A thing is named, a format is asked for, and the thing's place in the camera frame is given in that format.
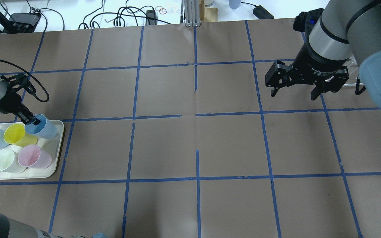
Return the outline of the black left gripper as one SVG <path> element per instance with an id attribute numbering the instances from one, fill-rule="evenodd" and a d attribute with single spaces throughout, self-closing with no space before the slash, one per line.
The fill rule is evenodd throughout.
<path id="1" fill-rule="evenodd" d="M 24 125 L 38 126 L 41 121 L 22 103 L 21 96 L 17 93 L 20 89 L 30 86 L 28 77 L 17 74 L 12 77 L 0 77 L 0 113 L 19 114 Z"/>

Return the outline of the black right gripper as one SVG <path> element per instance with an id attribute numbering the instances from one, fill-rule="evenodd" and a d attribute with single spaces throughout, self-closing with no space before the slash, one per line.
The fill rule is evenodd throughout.
<path id="1" fill-rule="evenodd" d="M 309 46 L 303 46 L 293 63 L 286 65 L 281 60 L 274 61 L 266 73 L 266 87 L 271 88 L 271 97 L 275 97 L 281 88 L 295 84 L 313 85 L 329 80 L 343 85 L 349 79 L 348 68 L 344 63 L 345 60 L 326 59 Z M 311 100 L 316 100 L 328 91 L 328 85 L 316 84 L 311 91 Z"/>

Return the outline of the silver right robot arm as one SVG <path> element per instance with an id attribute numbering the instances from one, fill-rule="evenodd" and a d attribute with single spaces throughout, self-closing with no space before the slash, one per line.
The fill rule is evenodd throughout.
<path id="1" fill-rule="evenodd" d="M 353 56 L 357 94 L 368 91 L 381 108 L 381 0 L 330 0 L 324 9 L 301 12 L 292 27 L 306 40 L 291 65 L 277 60 L 266 73 L 272 97 L 295 84 L 314 85 L 311 100 L 338 92 L 349 79 L 345 63 Z"/>

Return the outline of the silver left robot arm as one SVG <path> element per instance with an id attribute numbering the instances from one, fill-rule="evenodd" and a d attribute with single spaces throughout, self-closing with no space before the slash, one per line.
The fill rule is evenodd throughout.
<path id="1" fill-rule="evenodd" d="M 22 103 L 21 96 L 18 94 L 20 89 L 32 95 L 36 93 L 36 89 L 23 73 L 12 77 L 0 77 L 0 113 L 14 114 L 25 125 L 38 125 L 41 120 Z"/>

